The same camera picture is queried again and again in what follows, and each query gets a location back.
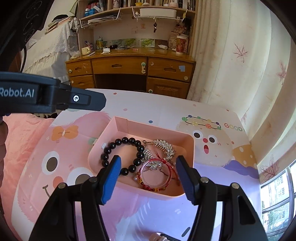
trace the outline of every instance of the paper cup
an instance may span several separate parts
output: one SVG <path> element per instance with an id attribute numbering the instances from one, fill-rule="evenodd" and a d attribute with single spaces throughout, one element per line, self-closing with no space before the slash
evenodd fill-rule
<path id="1" fill-rule="evenodd" d="M 187 38 L 183 36 L 177 36 L 176 52 L 183 53 L 186 45 Z"/>

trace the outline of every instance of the white curtain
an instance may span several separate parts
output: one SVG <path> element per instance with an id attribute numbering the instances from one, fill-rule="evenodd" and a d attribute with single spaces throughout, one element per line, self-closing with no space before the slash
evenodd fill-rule
<path id="1" fill-rule="evenodd" d="M 271 163 L 278 173 L 294 161 L 294 48 L 283 24 L 259 0 L 198 2 L 197 63 L 187 99 L 237 113 L 261 182 L 272 177 L 266 174 Z"/>

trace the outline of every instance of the black bead bracelet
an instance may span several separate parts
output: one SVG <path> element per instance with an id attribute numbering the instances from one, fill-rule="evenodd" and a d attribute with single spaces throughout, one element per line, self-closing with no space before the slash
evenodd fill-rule
<path id="1" fill-rule="evenodd" d="M 130 165 L 128 168 L 122 168 L 120 170 L 120 174 L 123 176 L 128 175 L 129 172 L 135 172 L 136 167 L 140 166 L 142 164 L 142 159 L 144 158 L 144 146 L 139 140 L 136 140 L 135 138 L 131 137 L 130 139 L 127 137 L 124 137 L 122 139 L 116 139 L 115 142 L 111 142 L 108 147 L 104 148 L 104 153 L 101 155 L 102 159 L 102 166 L 107 167 L 109 165 L 108 159 L 109 155 L 111 154 L 112 150 L 116 148 L 116 146 L 120 146 L 121 144 L 131 144 L 137 147 L 137 158 L 134 159 L 133 164 Z"/>

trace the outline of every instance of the sticker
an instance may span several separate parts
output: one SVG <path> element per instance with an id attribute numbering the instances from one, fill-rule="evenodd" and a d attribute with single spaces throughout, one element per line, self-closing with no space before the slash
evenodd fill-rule
<path id="1" fill-rule="evenodd" d="M 179 65 L 179 70 L 181 70 L 181 72 L 185 72 L 185 65 Z"/>

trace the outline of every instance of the pink tray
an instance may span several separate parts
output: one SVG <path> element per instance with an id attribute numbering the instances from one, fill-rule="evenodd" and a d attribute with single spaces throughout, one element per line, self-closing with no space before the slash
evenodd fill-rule
<path id="1" fill-rule="evenodd" d="M 172 159 L 172 161 L 175 162 L 177 156 L 183 155 L 188 162 L 188 165 L 193 167 L 194 139 L 191 135 L 156 126 L 146 125 L 115 116 L 109 122 L 89 153 L 88 161 L 90 168 L 94 173 L 99 173 L 100 169 L 102 168 L 100 156 L 104 150 L 104 148 L 102 148 L 104 143 L 109 144 L 110 142 L 114 142 L 117 138 L 122 139 L 123 137 L 134 137 L 136 140 L 140 140 L 142 143 L 143 140 L 148 142 L 155 139 L 166 140 L 167 142 L 171 143 L 173 148 L 176 150 L 175 157 Z M 156 156 L 155 153 L 158 153 L 160 157 L 165 157 L 164 153 L 158 148 L 149 145 L 149 149 L 154 154 L 154 156 Z M 136 153 L 137 150 L 135 146 L 122 144 L 112 150 L 112 153 L 109 155 L 109 161 L 112 160 L 114 155 L 119 155 L 121 157 L 121 166 L 128 168 L 129 165 L 133 164 L 133 160 L 136 158 Z M 127 176 L 120 175 L 118 177 L 116 186 L 138 193 L 140 195 L 160 200 L 168 200 L 184 195 L 182 186 L 177 185 L 175 180 L 171 180 L 164 191 L 150 192 L 144 190 L 138 182 L 133 180 L 135 173 L 129 173 Z"/>

